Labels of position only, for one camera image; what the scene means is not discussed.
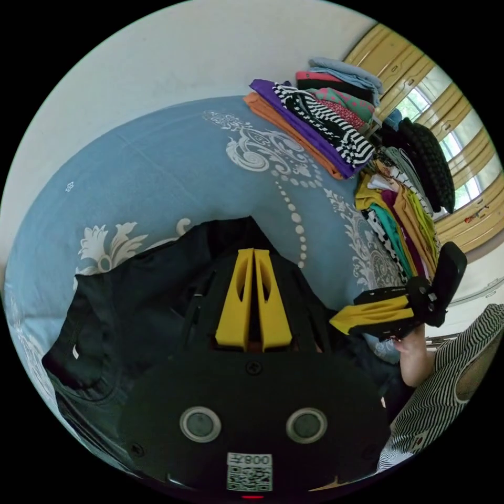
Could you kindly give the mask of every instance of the label sticker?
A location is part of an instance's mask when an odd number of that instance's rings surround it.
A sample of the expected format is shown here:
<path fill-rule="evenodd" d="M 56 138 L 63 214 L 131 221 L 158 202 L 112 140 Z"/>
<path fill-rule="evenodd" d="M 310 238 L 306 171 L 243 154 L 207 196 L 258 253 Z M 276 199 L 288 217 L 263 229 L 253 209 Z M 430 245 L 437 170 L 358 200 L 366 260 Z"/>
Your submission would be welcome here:
<path fill-rule="evenodd" d="M 273 490 L 272 456 L 228 453 L 227 489 L 246 492 L 271 492 Z"/>
<path fill-rule="evenodd" d="M 409 447 L 409 452 L 410 453 L 416 453 L 419 452 L 423 446 L 425 445 L 425 440 L 427 438 L 429 431 L 425 430 L 420 434 L 417 434 L 415 438 L 413 439 L 413 442 L 411 443 L 411 446 Z"/>

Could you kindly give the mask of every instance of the teal shirt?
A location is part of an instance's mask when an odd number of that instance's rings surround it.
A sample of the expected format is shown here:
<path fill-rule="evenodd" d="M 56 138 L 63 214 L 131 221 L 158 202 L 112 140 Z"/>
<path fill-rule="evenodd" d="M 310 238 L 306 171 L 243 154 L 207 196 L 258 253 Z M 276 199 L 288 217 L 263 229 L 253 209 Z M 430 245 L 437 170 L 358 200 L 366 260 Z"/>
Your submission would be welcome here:
<path fill-rule="evenodd" d="M 384 231 L 387 233 L 388 239 L 390 240 L 392 248 L 401 262 L 401 266 L 403 267 L 406 276 L 411 278 L 413 276 L 413 272 L 411 271 L 410 264 L 401 243 L 401 238 L 399 236 L 400 231 L 397 229 L 397 222 L 386 210 L 376 203 L 371 203 L 370 209 L 374 210 L 376 217 L 380 221 Z"/>

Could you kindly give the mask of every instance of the clothing tag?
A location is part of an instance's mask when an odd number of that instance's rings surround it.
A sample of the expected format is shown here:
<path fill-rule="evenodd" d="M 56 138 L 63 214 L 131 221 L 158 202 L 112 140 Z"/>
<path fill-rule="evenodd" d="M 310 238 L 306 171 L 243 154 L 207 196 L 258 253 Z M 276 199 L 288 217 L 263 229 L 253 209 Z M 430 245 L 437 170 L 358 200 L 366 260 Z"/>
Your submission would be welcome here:
<path fill-rule="evenodd" d="M 427 439 L 428 433 L 429 430 L 425 430 L 421 434 L 417 434 L 413 439 L 408 451 L 410 453 L 419 452 L 425 445 L 425 440 Z"/>

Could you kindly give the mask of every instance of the window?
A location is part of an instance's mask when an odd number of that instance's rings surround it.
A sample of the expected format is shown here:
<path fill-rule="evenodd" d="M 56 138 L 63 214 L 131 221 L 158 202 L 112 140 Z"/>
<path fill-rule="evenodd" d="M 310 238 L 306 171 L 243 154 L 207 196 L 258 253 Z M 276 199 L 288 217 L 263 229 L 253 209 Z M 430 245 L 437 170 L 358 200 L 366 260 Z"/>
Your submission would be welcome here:
<path fill-rule="evenodd" d="M 446 161 L 449 161 L 457 154 L 460 154 L 463 148 L 454 131 L 448 133 L 439 144 L 441 145 L 441 150 L 445 155 Z"/>
<path fill-rule="evenodd" d="M 463 149 L 478 134 L 481 128 L 483 128 L 483 123 L 479 115 L 471 109 L 452 133 L 458 139 Z"/>
<path fill-rule="evenodd" d="M 408 117 L 412 122 L 418 119 L 422 112 L 429 107 L 425 98 L 416 90 L 412 89 L 408 95 L 397 105 L 397 110 L 403 116 Z"/>
<path fill-rule="evenodd" d="M 473 178 L 476 180 L 481 192 L 483 192 L 494 183 L 496 178 L 502 172 L 503 169 L 499 156 L 495 154 L 486 166 Z"/>
<path fill-rule="evenodd" d="M 455 211 L 477 199 L 483 191 L 495 182 L 501 173 L 503 173 L 502 164 L 500 163 L 499 156 L 495 154 L 477 175 L 455 190 Z M 434 215 L 434 222 L 441 220 L 447 215 L 448 212 L 443 209 Z"/>
<path fill-rule="evenodd" d="M 419 83 L 418 90 L 434 103 L 452 83 L 452 80 L 439 67 L 434 67 Z"/>

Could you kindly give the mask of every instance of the purple shirt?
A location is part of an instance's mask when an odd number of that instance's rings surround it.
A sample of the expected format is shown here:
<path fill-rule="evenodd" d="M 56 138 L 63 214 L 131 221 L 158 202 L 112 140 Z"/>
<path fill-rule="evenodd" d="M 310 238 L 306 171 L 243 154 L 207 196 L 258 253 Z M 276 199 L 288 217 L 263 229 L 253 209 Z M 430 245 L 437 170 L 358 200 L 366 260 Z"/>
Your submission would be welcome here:
<path fill-rule="evenodd" d="M 403 223 L 401 222 L 401 219 L 399 219 L 397 212 L 394 210 L 394 203 L 397 198 L 397 193 L 394 193 L 394 191 L 386 190 L 382 191 L 381 196 L 382 200 L 387 204 L 390 211 L 392 212 L 392 215 L 394 216 L 397 225 L 401 228 L 401 231 L 403 232 L 404 241 L 406 242 L 406 246 L 408 247 L 409 253 L 411 254 L 411 259 L 413 261 L 413 264 L 415 265 L 416 271 L 418 272 L 418 276 L 425 278 L 425 270 L 422 264 L 422 259 L 420 258 L 420 254 L 418 253 L 418 250 L 416 249 L 408 232 L 406 231 L 406 229 L 404 229 Z"/>
<path fill-rule="evenodd" d="M 274 84 L 269 80 L 255 79 L 250 87 L 262 96 L 293 128 L 301 133 L 313 147 L 334 164 L 343 177 L 347 179 L 357 173 L 357 170 L 344 161 L 338 151 L 320 133 L 282 105 L 280 98 L 273 91 Z"/>

